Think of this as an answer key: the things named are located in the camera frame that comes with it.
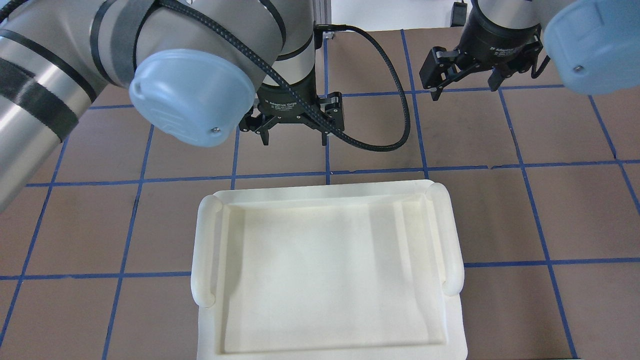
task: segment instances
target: white plastic bin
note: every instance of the white plastic bin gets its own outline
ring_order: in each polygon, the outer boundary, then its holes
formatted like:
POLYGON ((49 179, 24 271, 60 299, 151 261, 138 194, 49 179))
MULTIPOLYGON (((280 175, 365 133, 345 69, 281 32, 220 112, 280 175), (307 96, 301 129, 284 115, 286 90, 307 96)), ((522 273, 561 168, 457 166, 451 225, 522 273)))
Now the white plastic bin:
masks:
POLYGON ((222 191, 198 210, 198 360, 462 360, 464 267, 429 180, 222 191))

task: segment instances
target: tiled surface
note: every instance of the tiled surface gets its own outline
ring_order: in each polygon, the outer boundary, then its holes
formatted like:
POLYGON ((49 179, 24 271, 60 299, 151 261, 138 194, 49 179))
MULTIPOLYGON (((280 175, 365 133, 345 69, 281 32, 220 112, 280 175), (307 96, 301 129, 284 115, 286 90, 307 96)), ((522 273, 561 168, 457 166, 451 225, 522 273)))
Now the tiled surface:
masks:
POLYGON ((571 358, 545 266, 467 269, 461 300, 470 360, 571 358))
MULTIPOLYGON (((331 137, 331 169, 422 168, 413 106, 410 99, 408 102, 413 131, 406 144, 396 151, 371 152, 331 137)), ((388 145, 398 141, 403 134, 403 110, 397 95, 347 97, 344 99, 344 118, 344 132, 366 143, 388 145)))
POLYGON ((526 163, 613 160, 589 99, 565 88, 504 92, 526 163))
MULTIPOLYGON (((374 34, 412 116, 408 143, 386 154, 333 136, 325 149, 317 131, 288 125, 273 129, 268 147, 242 133, 198 149, 150 132, 127 91, 107 88, 72 133, 54 182, 60 148, 0 215, 0 359, 193 359, 189 271, 204 196, 425 175, 453 201, 469 359, 640 358, 638 90, 592 103, 561 88, 551 64, 498 93, 483 90, 488 73, 475 74, 433 102, 418 71, 431 46, 455 46, 460 31, 374 34)), ((380 94, 395 87, 375 50, 352 33, 327 43, 327 87, 346 94, 346 133, 396 141, 400 102, 380 94)), ((323 59, 320 51, 321 94, 323 59)))
POLYGON ((120 271, 137 189, 136 185, 54 188, 27 274, 120 271))
POLYGON ((640 264, 555 266, 573 341, 584 359, 637 359, 640 264))
POLYGON ((0 214, 0 275, 19 275, 38 222, 46 188, 28 188, 0 214))
POLYGON ((99 359, 116 279, 27 280, 0 359, 99 359))
POLYGON ((424 150, 430 167, 518 162, 500 97, 492 92, 419 94, 424 150))
POLYGON ((229 180, 146 184, 131 237, 127 271, 190 270, 200 201, 229 186, 229 180))
POLYGON ((545 259, 520 169, 438 171, 431 180, 451 193, 466 262, 545 259))
POLYGON ((617 165, 527 173, 552 259, 640 257, 640 217, 617 165))
POLYGON ((87 111, 69 136, 56 180, 121 181, 139 178, 149 127, 134 108, 87 111))
POLYGON ((618 159, 640 158, 640 88, 620 90, 615 94, 596 96, 602 121, 607 125, 616 145, 618 159))
POLYGON ((109 360, 195 359, 198 306, 188 277, 125 279, 109 360))

